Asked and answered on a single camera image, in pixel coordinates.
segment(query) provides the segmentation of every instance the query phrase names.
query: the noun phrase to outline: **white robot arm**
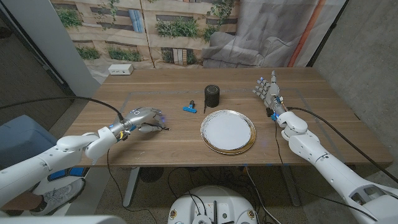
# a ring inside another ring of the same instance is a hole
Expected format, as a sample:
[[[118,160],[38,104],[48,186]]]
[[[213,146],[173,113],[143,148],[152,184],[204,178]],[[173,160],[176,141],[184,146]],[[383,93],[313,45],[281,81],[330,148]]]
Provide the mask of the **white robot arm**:
[[[375,223],[391,217],[398,217],[398,190],[363,179],[344,163],[330,154],[316,135],[308,130],[307,123],[287,111],[283,98],[279,96],[275,71],[271,84],[261,79],[253,92],[274,111],[272,119],[284,130],[282,137],[289,142],[290,149],[311,163],[339,193],[359,223]]]
[[[90,159],[100,158],[113,144],[127,139],[136,128],[143,133],[167,129],[160,110],[138,108],[131,111],[124,120],[115,122],[109,128],[101,128],[98,134],[65,136],[45,152],[0,170],[0,207],[46,176],[77,165],[83,151]]]

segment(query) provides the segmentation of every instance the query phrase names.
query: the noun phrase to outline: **gray curtain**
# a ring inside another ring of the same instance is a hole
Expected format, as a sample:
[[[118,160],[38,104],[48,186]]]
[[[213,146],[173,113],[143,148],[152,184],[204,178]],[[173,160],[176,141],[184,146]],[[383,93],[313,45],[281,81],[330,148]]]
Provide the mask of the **gray curtain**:
[[[286,67],[318,0],[241,0],[236,35],[215,32],[205,68]]]

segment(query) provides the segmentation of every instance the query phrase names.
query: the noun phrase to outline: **green plant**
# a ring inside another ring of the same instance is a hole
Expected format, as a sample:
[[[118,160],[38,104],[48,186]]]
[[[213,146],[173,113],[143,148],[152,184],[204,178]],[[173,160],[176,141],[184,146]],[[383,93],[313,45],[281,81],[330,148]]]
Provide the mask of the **green plant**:
[[[55,10],[64,27],[78,27],[81,26],[81,20],[78,13],[74,9],[58,8]]]
[[[107,4],[103,3],[99,4],[98,6],[101,6],[101,10],[98,11],[98,16],[95,17],[96,19],[100,20],[100,21],[104,21],[106,14],[105,11],[108,9],[107,7],[109,7],[109,14],[112,16],[113,21],[111,23],[111,26],[114,25],[114,23],[116,22],[116,13],[118,12],[118,8],[114,5],[115,3],[119,3],[120,0],[108,0],[109,2]]]
[[[85,60],[94,60],[100,58],[100,53],[94,47],[76,47],[80,57]]]
[[[206,43],[210,41],[211,35],[219,30],[220,26],[207,25],[207,27],[203,29],[203,38],[206,41]]]
[[[198,59],[195,56],[195,54],[193,53],[192,50],[187,51],[187,64],[188,65],[193,65],[194,63],[197,63]]]
[[[116,59],[116,60],[126,60],[126,61],[132,61],[132,62],[140,62],[142,60],[141,55],[139,54],[138,51],[132,51],[132,50],[123,50],[120,49],[120,47],[109,47],[108,48],[109,56],[111,59]]]
[[[162,58],[163,58],[163,61],[166,63],[174,63],[173,52],[171,50],[163,50]]]
[[[223,25],[225,20],[231,15],[232,8],[235,5],[235,0],[215,0],[213,2],[214,7],[207,12],[207,16],[214,15],[218,16],[219,20],[217,24],[219,26]]]
[[[161,37],[198,37],[198,24],[193,18],[186,21],[179,17],[172,22],[158,19],[155,27]]]

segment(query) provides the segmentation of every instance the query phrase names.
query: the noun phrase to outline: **white sneaker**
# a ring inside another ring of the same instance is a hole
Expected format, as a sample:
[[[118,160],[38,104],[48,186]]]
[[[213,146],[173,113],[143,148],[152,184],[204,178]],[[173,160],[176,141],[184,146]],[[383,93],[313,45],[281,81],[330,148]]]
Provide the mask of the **white sneaker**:
[[[61,205],[72,201],[77,196],[79,196],[79,194],[83,191],[84,186],[85,180],[83,178],[80,178],[73,181],[69,185],[49,191],[43,194],[44,202],[47,202],[47,206],[39,212],[30,211],[30,213],[36,216],[46,215],[56,210]]]

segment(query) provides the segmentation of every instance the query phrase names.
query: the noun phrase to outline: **white box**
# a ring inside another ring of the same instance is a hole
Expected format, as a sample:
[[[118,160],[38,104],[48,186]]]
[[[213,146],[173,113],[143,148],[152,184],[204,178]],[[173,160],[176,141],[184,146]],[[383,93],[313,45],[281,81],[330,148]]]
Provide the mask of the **white box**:
[[[131,64],[113,64],[108,70],[111,75],[130,75],[134,68]]]

